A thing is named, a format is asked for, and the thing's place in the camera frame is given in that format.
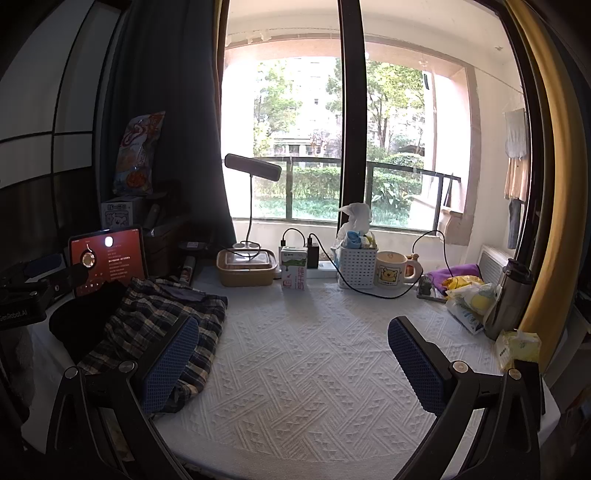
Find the mug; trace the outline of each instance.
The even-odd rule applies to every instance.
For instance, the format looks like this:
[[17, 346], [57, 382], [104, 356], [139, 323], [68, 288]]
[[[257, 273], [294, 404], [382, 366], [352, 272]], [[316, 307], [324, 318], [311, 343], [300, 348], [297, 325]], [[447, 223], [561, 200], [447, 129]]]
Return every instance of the mug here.
[[[414, 275], [406, 277], [407, 266], [414, 267]], [[416, 260], [409, 260], [406, 255], [396, 252], [378, 252], [375, 259], [374, 284], [380, 287], [397, 288], [404, 283], [414, 283], [423, 273], [423, 268]]]

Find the white basket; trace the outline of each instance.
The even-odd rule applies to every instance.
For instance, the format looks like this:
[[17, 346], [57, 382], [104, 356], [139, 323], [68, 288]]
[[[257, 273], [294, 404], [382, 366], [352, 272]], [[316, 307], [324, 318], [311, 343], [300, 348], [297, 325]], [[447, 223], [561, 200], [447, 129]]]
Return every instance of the white basket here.
[[[377, 249], [352, 249], [339, 247], [335, 258], [339, 271], [354, 288], [373, 288], [375, 274], [375, 256]], [[339, 287], [348, 288], [343, 278], [337, 274]]]

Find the yellow tissue box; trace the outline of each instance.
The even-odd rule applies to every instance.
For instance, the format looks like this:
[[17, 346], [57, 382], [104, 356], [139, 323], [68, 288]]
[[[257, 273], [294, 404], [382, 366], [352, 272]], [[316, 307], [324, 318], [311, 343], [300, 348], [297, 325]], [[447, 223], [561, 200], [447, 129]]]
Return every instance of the yellow tissue box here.
[[537, 333], [501, 332], [495, 342], [495, 353], [503, 372], [514, 367], [515, 360], [536, 362], [540, 358], [542, 342]]

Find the vent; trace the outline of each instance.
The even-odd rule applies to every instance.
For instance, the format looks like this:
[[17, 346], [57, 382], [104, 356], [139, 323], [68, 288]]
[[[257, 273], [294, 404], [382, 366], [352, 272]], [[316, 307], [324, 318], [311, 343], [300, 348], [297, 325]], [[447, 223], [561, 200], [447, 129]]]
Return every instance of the vent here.
[[485, 283], [497, 285], [503, 273], [503, 267], [511, 257], [496, 248], [483, 245], [478, 259], [478, 267]]

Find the plaid fabric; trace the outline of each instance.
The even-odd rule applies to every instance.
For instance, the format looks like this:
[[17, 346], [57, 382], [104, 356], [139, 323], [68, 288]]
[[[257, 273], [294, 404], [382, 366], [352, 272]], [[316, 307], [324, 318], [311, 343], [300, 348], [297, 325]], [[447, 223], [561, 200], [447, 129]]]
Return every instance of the plaid fabric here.
[[199, 322], [199, 342], [162, 410], [179, 411], [205, 386], [227, 306], [226, 297], [208, 295], [185, 284], [133, 278], [121, 305], [105, 325], [104, 340], [78, 367], [93, 375], [117, 368], [124, 360], [137, 360], [179, 317], [192, 316]]

